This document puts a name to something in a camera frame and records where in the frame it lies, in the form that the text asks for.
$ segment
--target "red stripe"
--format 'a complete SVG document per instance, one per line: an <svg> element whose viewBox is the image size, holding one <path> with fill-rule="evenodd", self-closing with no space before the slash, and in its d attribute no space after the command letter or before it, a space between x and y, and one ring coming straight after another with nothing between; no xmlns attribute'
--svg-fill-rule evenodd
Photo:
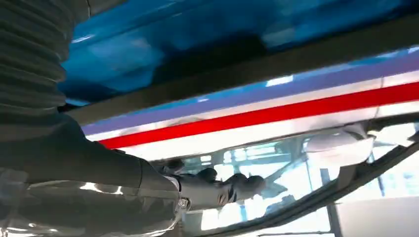
<svg viewBox="0 0 419 237"><path fill-rule="evenodd" d="M269 122L419 100L419 82L212 118L100 141L110 149Z"/></svg>

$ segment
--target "blue paint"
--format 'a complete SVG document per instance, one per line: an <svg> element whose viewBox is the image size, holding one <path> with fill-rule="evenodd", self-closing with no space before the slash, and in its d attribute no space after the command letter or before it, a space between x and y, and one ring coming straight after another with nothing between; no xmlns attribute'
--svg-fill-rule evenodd
<svg viewBox="0 0 419 237"><path fill-rule="evenodd" d="M59 87L70 99L97 102L147 87L153 82L154 69L166 59L237 33L256 35L268 50L277 51L389 19L412 9L409 4L413 2L129 0L77 26L70 60L63 63L68 79ZM382 60L385 58L358 64ZM230 91L225 93L213 96L223 97Z"/></svg>

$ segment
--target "black trim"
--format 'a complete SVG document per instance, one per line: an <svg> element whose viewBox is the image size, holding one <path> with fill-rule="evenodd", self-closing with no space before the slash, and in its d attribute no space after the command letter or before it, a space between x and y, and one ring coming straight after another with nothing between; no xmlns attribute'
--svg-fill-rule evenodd
<svg viewBox="0 0 419 237"><path fill-rule="evenodd" d="M67 112L80 124L275 77L345 63L419 43L419 14L342 33L274 55L151 86Z"/></svg>

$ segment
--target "purple stripe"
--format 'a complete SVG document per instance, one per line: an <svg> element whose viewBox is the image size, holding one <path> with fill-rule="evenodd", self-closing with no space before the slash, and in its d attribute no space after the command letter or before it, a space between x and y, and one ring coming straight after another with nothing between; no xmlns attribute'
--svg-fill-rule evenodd
<svg viewBox="0 0 419 237"><path fill-rule="evenodd" d="M258 88L250 92L239 93L225 98L212 99L204 102L168 108L165 110L150 111L131 116L111 118L108 121L101 122L99 124L84 126L83 131L86 135L91 135L152 122L201 114L213 110L231 108L279 97L296 95L339 85L387 77L419 70L418 62L419 52L414 52L404 57L387 60L379 64L360 66L339 72L313 76L303 80L295 80L279 86Z"/></svg>

